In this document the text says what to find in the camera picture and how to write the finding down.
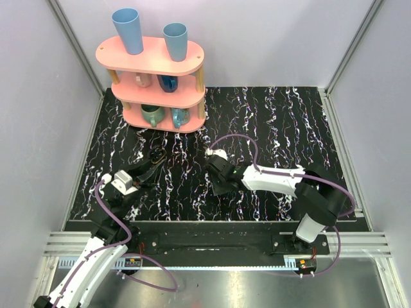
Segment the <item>metal floor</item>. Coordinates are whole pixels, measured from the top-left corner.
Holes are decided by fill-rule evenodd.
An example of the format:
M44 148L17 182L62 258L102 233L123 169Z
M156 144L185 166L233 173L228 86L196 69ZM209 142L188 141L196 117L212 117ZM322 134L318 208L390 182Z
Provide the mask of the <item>metal floor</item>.
M330 263L320 259L319 269ZM67 271L57 270L52 289ZM267 271L175 271L173 274L180 286L178 293L158 291L110 273L89 308L389 307L372 259L341 259L329 273L302 280ZM142 270L136 277L171 286L159 270Z

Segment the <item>blue tumbler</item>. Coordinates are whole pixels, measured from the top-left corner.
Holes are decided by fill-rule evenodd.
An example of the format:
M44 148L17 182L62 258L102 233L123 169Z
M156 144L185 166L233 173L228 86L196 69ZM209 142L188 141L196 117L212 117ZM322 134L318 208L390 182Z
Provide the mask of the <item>blue tumbler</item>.
M138 55L143 51L139 12L133 8L122 8L112 16L117 32L126 47L127 53Z
M171 59L176 62L183 61L187 56L187 27L174 22L165 26L162 32Z

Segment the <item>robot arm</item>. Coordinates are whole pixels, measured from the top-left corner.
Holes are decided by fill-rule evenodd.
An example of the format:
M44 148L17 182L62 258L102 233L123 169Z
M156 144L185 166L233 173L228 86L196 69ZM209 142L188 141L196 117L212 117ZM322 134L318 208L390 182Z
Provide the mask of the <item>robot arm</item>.
M305 215L295 235L308 244L314 242L325 227L335 225L347 199L344 193L331 186L303 178L303 175L309 174L335 182L336 179L320 166L311 165L298 169L258 166L257 170L251 163L237 166L230 164L224 150L208 150L207 154L210 156L207 171L210 174L214 195L238 190L264 190L297 198L293 206L304 209ZM288 176L273 173L286 173Z
M122 220L134 204L139 190L150 188L158 180L159 170L165 162L165 154L164 149L153 148L148 158L123 168L114 176L108 173L103 175L105 183L101 186L102 201L113 215ZM35 308L87 308L98 286L116 261L127 251L137 250L137 228L128 226L132 232L132 240L127 245L112 246L127 237L125 231L98 205L92 207L89 219L96 228L91 232L91 238L81 256L49 296L40 296L37 299L34 303ZM101 251L86 258L91 252L100 249ZM69 277L72 279L62 294Z

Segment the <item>dark blue mug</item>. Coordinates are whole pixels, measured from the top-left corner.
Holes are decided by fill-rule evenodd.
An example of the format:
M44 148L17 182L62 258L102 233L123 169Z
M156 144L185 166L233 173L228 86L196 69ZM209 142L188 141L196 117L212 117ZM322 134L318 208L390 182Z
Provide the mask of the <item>dark blue mug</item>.
M172 93L179 86L179 80L176 76L157 75L157 78L164 92Z

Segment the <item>white arm segment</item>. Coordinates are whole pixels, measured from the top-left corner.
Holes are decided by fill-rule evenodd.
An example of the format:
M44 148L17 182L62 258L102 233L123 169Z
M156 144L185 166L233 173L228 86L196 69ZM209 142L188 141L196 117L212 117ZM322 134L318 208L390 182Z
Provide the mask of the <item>white arm segment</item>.
M308 214L305 214L298 225L295 235L307 243L312 243L325 227L312 220Z
M90 252L95 251L96 249L103 246L104 242L101 239L98 239L97 237L93 237L88 240L82 254L78 258L74 266L70 269L69 273L58 285L58 287L50 293L49 297L51 303L56 302L57 298L60 296L64 284L66 284L68 278L71 276L72 272L77 268L78 264L85 259L85 256L88 255ZM104 270L106 270L104 267L109 265L107 260L111 259L111 254L116 252L119 254L120 257L123 254L120 252L126 250L126 246L118 246L104 249L96 253L95 255L92 255L88 261L84 262L83 266L73 277L72 281L70 281L66 291L64 292L64 296L58 301L57 307L77 308L80 299L84 297L83 295L86 293L86 289L89 288L93 280L99 279L99 277L97 277L99 274L104 274Z
M295 174L304 175L304 168L298 169L278 169L258 166L260 170L277 171L288 173L290 176L269 175L260 173L251 165L243 175L243 184L251 191L272 191L274 193L289 194L295 197L295 185L301 182L302 178L292 177Z
M109 273L113 265L116 261L126 253L127 246L121 245L114 248L112 253L107 257L104 261L103 265L101 265L100 269L98 270L97 274L92 278L89 286L84 291L82 299L80 300L80 307L87 308L90 305L91 298L94 296L97 288L100 286L103 279Z

